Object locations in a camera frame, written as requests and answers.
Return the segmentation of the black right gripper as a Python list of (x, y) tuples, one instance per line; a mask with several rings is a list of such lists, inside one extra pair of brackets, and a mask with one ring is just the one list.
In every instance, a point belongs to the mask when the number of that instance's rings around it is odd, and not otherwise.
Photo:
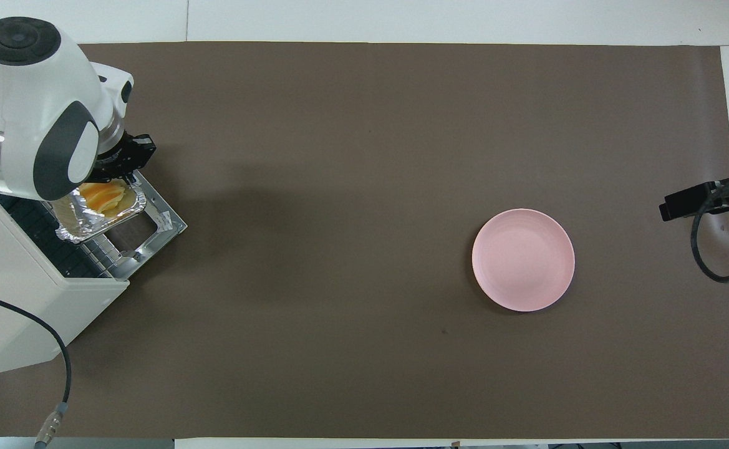
[[(700, 207), (720, 188), (729, 186), (729, 178), (721, 181), (707, 181), (701, 184), (676, 191), (664, 197), (660, 205), (660, 215), (663, 221), (672, 221), (681, 217), (693, 217)], [(718, 196), (707, 205), (706, 212), (712, 215), (729, 212), (729, 190), (726, 193), (719, 193)]]

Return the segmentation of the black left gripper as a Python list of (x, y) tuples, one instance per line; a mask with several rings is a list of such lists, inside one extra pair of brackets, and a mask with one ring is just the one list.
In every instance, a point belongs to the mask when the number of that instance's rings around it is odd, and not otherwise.
[(156, 145), (148, 134), (131, 136), (125, 132), (113, 148), (97, 156), (93, 180), (123, 179), (130, 186), (138, 185), (138, 170), (147, 165), (155, 152)]

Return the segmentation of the aluminium foil tray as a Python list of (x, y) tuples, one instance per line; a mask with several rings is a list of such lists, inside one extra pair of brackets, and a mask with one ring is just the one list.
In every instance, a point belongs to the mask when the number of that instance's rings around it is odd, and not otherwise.
[(139, 186), (123, 182), (128, 186), (127, 193), (116, 208), (105, 213), (89, 210), (79, 194), (79, 187), (56, 201), (48, 202), (54, 219), (59, 223), (56, 235), (63, 241), (81, 244), (141, 213), (147, 205), (145, 194)]

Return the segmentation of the golden bread loaf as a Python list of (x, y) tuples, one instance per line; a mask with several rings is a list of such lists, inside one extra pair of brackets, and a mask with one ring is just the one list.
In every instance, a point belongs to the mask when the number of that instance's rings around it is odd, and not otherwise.
[(113, 210), (127, 193), (128, 186), (119, 180), (108, 183), (83, 183), (79, 186), (79, 194), (85, 200), (89, 210), (105, 213)]

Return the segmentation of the glass oven door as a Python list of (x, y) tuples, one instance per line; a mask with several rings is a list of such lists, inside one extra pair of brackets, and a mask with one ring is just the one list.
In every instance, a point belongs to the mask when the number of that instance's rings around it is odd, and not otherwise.
[(81, 244), (107, 271), (108, 278), (118, 281), (128, 281), (187, 228), (181, 216), (141, 173), (138, 179), (140, 183), (134, 186), (139, 186), (145, 194), (144, 210)]

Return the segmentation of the pink round plate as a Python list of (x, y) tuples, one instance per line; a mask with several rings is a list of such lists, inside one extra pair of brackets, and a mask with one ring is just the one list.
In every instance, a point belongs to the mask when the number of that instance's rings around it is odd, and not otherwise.
[(493, 303), (536, 312), (560, 301), (576, 269), (569, 233), (553, 217), (531, 208), (493, 216), (476, 233), (471, 250), (476, 283)]

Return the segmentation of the brown paper mat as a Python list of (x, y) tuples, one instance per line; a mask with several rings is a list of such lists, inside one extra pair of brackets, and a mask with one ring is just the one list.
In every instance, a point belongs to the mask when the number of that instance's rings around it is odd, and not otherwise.
[[(187, 230), (69, 352), (63, 437), (729, 438), (729, 284), (673, 191), (729, 177), (715, 47), (83, 46)], [(531, 208), (536, 312), (471, 250)]]

